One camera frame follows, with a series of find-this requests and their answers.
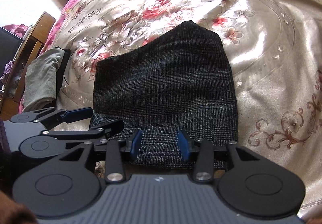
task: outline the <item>gray towel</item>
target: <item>gray towel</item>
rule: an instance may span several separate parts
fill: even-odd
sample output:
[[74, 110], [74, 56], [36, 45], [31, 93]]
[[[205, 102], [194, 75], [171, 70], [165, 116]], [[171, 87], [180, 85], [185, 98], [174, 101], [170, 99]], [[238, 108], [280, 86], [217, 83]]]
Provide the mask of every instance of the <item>gray towel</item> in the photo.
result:
[[56, 98], [56, 72], [65, 51], [45, 51], [29, 65], [25, 76], [24, 112], [38, 110]]

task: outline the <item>wooden furniture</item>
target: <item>wooden furniture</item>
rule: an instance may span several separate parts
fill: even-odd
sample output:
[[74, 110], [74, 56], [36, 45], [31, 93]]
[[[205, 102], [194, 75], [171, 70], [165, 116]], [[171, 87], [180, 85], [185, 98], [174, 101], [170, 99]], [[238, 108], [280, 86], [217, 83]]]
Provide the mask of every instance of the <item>wooden furniture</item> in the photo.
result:
[[[48, 34], [55, 21], [56, 19], [47, 12], [44, 12], [18, 50], [18, 54], [14, 60], [14, 65], [9, 74], [8, 81], [0, 100], [0, 116], [2, 120], [8, 120], [13, 115], [18, 114], [19, 103], [25, 90], [25, 75], [27, 68], [39, 55], [39, 52], [46, 43]], [[13, 84], [17, 73], [21, 73], [21, 78], [13, 96], [11, 89], [15, 88]]]

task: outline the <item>dark gray cloth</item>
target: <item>dark gray cloth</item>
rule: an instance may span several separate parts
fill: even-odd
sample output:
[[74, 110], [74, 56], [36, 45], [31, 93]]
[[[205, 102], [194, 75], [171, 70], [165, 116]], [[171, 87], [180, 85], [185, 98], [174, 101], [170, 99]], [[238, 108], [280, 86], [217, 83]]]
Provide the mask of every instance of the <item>dark gray cloth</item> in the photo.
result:
[[139, 49], [98, 62], [91, 126], [115, 119], [125, 127], [113, 138], [142, 130], [139, 165], [190, 166], [178, 149], [179, 129], [215, 145], [237, 140], [237, 102], [220, 37], [183, 22]]

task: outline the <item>black monitor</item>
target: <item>black monitor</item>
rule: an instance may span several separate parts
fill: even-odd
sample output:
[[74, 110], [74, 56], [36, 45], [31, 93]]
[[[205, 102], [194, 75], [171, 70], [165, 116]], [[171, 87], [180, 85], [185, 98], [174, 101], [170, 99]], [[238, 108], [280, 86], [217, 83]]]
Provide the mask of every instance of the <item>black monitor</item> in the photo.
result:
[[0, 77], [4, 72], [5, 65], [13, 60], [22, 41], [22, 38], [0, 27]]

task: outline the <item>floral bedspread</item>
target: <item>floral bedspread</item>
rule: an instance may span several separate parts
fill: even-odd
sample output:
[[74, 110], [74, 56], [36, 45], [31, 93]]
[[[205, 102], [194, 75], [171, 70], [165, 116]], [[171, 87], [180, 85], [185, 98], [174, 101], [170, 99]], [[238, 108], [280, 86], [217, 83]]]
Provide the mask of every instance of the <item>floral bedspread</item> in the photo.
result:
[[[322, 212], [322, 0], [79, 0], [46, 48], [73, 52], [58, 106], [92, 106], [98, 61], [183, 21], [218, 33], [230, 61], [239, 142], [305, 182], [299, 215]], [[86, 129], [88, 121], [60, 129]]]

